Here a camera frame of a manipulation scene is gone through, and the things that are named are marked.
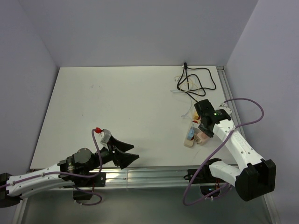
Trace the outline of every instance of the white wall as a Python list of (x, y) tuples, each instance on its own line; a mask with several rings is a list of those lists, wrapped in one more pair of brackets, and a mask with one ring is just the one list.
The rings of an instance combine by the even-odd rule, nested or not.
[[(57, 67), (17, 0), (0, 0), (0, 173), (30, 166)], [(0, 209), (10, 223), (15, 207)]]
[(225, 65), (257, 0), (19, 0), (60, 67)]
[[(299, 221), (299, 1), (259, 0), (227, 64), (234, 97), (256, 99), (265, 109), (246, 136), (277, 166), (273, 193), (283, 223)], [(238, 104), (242, 121), (258, 109)]]

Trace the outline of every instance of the red connector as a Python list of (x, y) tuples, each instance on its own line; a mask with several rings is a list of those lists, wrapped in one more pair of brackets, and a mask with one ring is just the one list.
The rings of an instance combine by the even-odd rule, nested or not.
[(102, 131), (103, 131), (103, 130), (100, 129), (99, 127), (96, 127), (96, 128), (95, 128), (95, 132), (98, 133), (98, 134), (100, 134)]

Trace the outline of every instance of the white table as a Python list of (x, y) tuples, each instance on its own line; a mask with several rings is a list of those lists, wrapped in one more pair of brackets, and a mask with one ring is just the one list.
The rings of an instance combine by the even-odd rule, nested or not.
[[(225, 100), (223, 89), (216, 67), (206, 68), (217, 89), (198, 99), (208, 98), (217, 108)], [(188, 72), (213, 86), (207, 70)], [(91, 129), (97, 126), (135, 146), (128, 152), (140, 158), (130, 167), (201, 164), (221, 142), (214, 137), (204, 146), (183, 145), (190, 120), (181, 115), (191, 102), (186, 94), (170, 92), (181, 74), (180, 66), (61, 68), (30, 168), (48, 167), (83, 147), (95, 151)], [(225, 147), (216, 157), (236, 164)]]

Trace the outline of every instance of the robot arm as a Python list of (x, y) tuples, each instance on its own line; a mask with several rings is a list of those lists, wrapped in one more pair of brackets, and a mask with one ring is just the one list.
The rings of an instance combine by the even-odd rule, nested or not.
[(230, 117), (231, 110), (222, 105), (215, 110), (209, 100), (196, 103), (195, 109), (201, 118), (200, 130), (210, 138), (218, 136), (223, 142), (231, 134), (225, 146), (228, 148), (238, 167), (230, 166), (220, 159), (209, 163), (210, 174), (235, 186), (244, 201), (249, 201), (272, 192), (275, 186), (276, 166), (272, 160), (265, 160), (243, 138)]
[[(104, 147), (100, 150), (100, 155), (103, 164), (113, 161), (115, 166), (123, 169), (139, 158), (139, 155), (126, 153), (126, 151), (134, 148), (133, 145), (116, 140), (109, 130), (104, 129), (102, 133), (101, 144)], [(0, 208), (16, 205), (20, 200), (44, 190), (87, 186), (93, 180), (60, 174), (60, 172), (91, 175), (89, 171), (99, 166), (98, 152), (92, 153), (89, 149), (82, 148), (72, 156), (46, 169), (19, 176), (3, 173), (0, 175)]]

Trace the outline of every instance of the blue object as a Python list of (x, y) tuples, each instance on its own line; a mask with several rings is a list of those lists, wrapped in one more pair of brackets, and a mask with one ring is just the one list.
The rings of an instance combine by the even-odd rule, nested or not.
[(189, 133), (187, 135), (187, 139), (191, 140), (194, 136), (194, 130), (192, 128), (190, 128)]

